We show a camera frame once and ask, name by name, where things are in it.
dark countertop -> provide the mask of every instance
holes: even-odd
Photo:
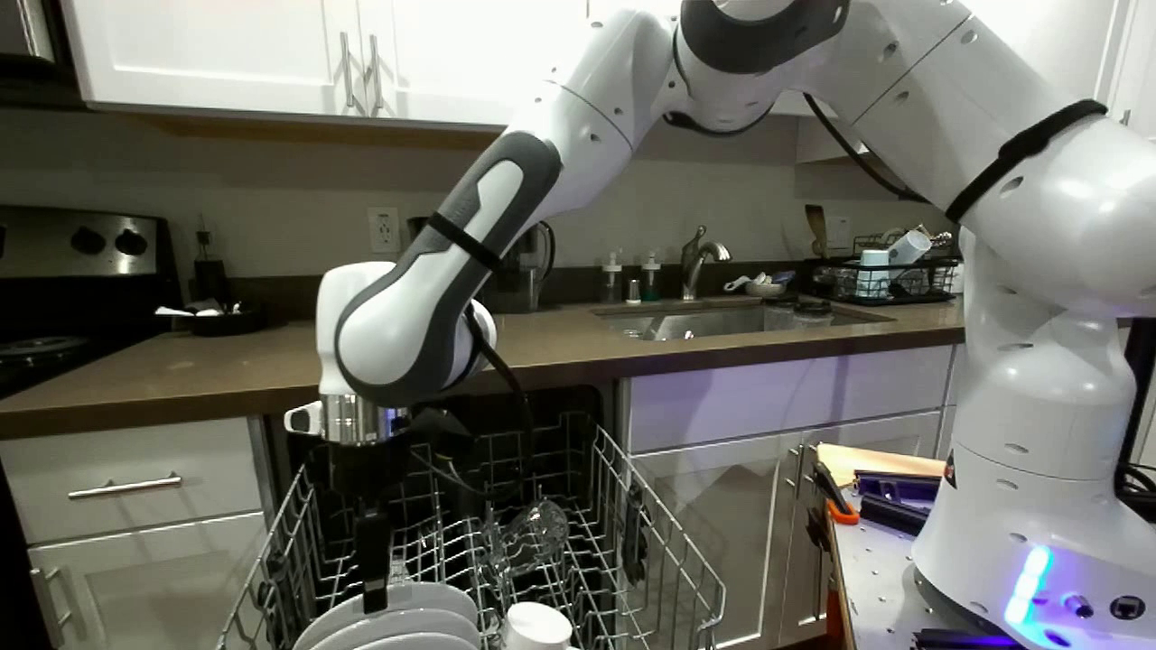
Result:
[[[638,343],[596,309],[502,315],[497,351],[523,378],[615,378],[959,343],[959,307],[877,307],[885,322]],[[250,336],[167,332],[0,401],[0,437],[267,415],[318,395],[314,326]]]

dishwasher rack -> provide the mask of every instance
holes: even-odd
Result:
[[[520,476],[520,441],[515,429],[476,437],[486,490],[502,493]],[[532,481],[563,504],[567,540],[550,564],[502,582],[497,516],[467,516],[443,476],[410,469],[389,502],[389,516],[405,522],[389,533],[389,582],[443,582],[469,593],[482,650],[502,646],[502,612],[515,600],[563,609],[578,650],[715,646],[727,604],[717,573],[604,426],[588,415],[539,426]],[[326,473],[304,466],[218,650],[291,650],[314,616],[356,593],[351,516],[326,493]]]

bottle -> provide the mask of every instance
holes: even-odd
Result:
[[[646,283],[641,283],[641,298],[658,298],[658,269],[659,269],[659,261],[658,261],[658,253],[649,248],[646,261],[641,261],[641,274],[646,274]]]
[[[608,255],[604,274],[608,274],[608,283],[604,283],[604,304],[617,304],[617,292],[622,292],[622,287],[617,287],[617,274],[622,274],[617,253]]]
[[[623,283],[623,304],[641,304],[641,283],[638,278]]]
[[[213,234],[208,230],[196,230],[196,262],[191,262],[191,283],[186,283],[186,297],[197,304],[231,304],[231,287],[222,278],[222,261],[213,248]]]

kitchen sink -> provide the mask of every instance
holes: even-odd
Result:
[[[599,318],[627,338],[703,338],[737,332],[788,332],[887,322],[877,315],[830,307],[830,315],[793,315],[780,304],[663,304],[663,307],[615,307]]]

stove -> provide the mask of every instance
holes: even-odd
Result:
[[[160,216],[0,207],[0,396],[142,343],[179,304]]]

